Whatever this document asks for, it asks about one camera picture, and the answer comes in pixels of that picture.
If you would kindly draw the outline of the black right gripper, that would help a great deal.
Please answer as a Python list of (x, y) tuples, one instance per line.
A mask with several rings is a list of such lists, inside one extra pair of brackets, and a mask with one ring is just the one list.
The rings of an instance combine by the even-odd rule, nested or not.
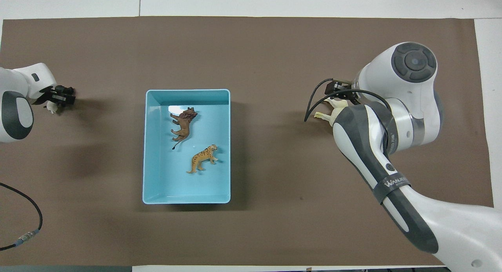
[(356, 92), (353, 91), (353, 81), (333, 79), (332, 88), (327, 87), (324, 94), (324, 101), (337, 98), (347, 100), (352, 104), (359, 104), (358, 96)]

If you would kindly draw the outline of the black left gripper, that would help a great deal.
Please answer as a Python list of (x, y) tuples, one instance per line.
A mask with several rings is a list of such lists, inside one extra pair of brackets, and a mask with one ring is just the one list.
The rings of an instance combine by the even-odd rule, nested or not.
[(76, 97), (73, 96), (75, 94), (75, 89), (73, 87), (65, 87), (63, 85), (55, 86), (55, 91), (57, 94), (54, 94), (53, 86), (48, 86), (46, 88), (41, 89), (39, 92), (42, 94), (38, 97), (33, 105), (40, 105), (49, 101), (53, 97), (53, 103), (57, 106), (65, 107), (67, 105), (74, 105)]

